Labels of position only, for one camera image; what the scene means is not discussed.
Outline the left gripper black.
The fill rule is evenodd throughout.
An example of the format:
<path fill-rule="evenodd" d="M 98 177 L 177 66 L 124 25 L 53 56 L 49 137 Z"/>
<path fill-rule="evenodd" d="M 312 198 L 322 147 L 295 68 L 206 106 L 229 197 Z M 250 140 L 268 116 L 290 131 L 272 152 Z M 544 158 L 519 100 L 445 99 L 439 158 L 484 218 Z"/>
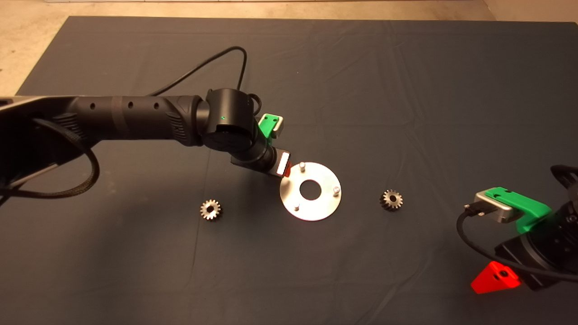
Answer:
<path fill-rule="evenodd" d="M 289 177 L 293 166 L 290 152 L 279 148 L 266 148 L 264 154 L 252 161 L 243 161 L 232 156 L 231 163 L 273 177 Z"/>

